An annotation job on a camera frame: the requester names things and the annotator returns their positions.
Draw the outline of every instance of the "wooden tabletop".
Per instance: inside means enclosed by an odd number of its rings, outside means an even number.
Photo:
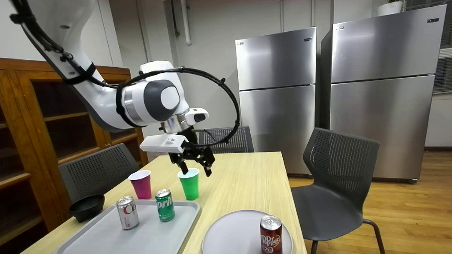
[[[305,254],[300,222],[281,153],[215,154],[215,158],[210,177],[206,177],[199,164],[187,161],[188,167],[200,169],[199,197],[196,201],[201,205],[201,211],[179,253],[202,253],[202,239],[215,220],[229,212],[254,209],[280,218],[292,236],[293,254]],[[177,177],[180,169],[171,164],[168,156],[158,157],[143,169],[151,171],[152,198],[158,190],[168,188],[174,200],[185,200]],[[105,194],[104,209],[126,195],[136,196],[127,179]],[[83,225],[72,217],[24,253],[52,253]]]

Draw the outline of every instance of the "wooden floor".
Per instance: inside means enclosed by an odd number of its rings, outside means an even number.
[[[312,183],[290,178],[290,186]],[[407,183],[373,182],[364,203],[364,218],[380,227],[387,254],[452,254],[452,153],[425,152],[420,180]],[[311,241],[305,240],[308,253]],[[319,254],[377,254],[372,226],[326,242]]]

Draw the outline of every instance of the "green cup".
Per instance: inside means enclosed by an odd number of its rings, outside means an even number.
[[[199,195],[198,188],[198,176],[199,169],[190,168],[187,174],[183,174],[182,171],[177,173],[180,182],[182,183],[182,188],[184,188],[185,197],[187,200],[195,200]]]

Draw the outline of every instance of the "freezer door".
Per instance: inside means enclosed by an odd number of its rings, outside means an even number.
[[[331,82],[436,72],[446,5],[334,24]]]
[[[418,179],[434,79],[332,85],[330,129],[380,142],[374,177]]]
[[[315,83],[316,28],[235,41],[239,89]]]
[[[315,86],[240,92],[254,151],[281,151],[288,173],[309,174],[303,152],[314,130]]]

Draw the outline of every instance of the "potted plant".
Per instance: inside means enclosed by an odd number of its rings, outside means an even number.
[[[394,13],[399,13],[402,10],[402,1],[388,0],[387,4],[384,4],[377,9],[378,16],[384,16]]]

